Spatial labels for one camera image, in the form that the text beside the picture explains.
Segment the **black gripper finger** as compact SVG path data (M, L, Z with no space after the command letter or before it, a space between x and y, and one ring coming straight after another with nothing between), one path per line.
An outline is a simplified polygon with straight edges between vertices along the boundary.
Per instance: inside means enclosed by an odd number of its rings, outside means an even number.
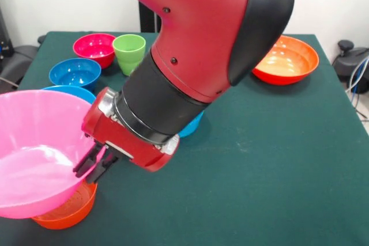
M97 183L97 181L119 160L115 152L109 151L107 157L100 160L94 170L86 177L86 182Z
M78 162L78 164L73 168L73 172L76 177L83 176L93 165L95 165L97 160L97 155L101 151L101 144L95 143L84 155L84 157Z

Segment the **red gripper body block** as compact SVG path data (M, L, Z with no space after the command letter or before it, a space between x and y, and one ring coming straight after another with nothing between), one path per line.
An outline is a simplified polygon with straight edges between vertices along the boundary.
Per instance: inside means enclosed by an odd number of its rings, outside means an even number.
M115 93L99 93L85 115L82 131L102 145L112 147L128 156L133 164L150 172L165 166L179 147L179 135L174 135L165 144L145 142L124 126L114 111Z

